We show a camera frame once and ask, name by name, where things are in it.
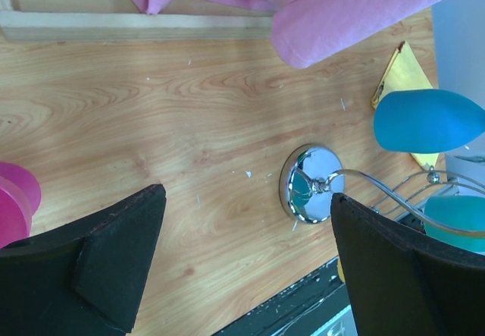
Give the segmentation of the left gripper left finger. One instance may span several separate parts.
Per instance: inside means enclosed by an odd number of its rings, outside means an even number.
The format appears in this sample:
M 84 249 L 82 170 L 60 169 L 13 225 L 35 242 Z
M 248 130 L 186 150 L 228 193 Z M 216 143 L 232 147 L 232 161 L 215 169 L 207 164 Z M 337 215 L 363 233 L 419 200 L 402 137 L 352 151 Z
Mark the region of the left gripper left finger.
M 3 335 L 126 335 L 155 254 L 166 190 L 150 185 L 108 208 L 1 250 Z

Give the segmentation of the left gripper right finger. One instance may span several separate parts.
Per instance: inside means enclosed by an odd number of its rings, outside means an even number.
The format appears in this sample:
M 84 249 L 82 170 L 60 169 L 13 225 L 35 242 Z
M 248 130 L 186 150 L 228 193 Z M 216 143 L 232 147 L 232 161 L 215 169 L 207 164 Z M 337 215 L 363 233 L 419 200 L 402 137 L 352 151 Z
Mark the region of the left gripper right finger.
M 484 257 L 343 193 L 331 222 L 359 335 L 482 335 Z

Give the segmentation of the magenta plastic wine glass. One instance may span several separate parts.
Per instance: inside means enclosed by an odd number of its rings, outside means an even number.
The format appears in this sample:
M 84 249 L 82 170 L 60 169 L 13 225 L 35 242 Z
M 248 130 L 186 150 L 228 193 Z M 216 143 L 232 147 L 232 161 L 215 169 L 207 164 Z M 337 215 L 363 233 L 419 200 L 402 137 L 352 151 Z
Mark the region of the magenta plastic wine glass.
M 41 187 L 31 172 L 1 163 L 1 248 L 29 237 L 41 200 Z

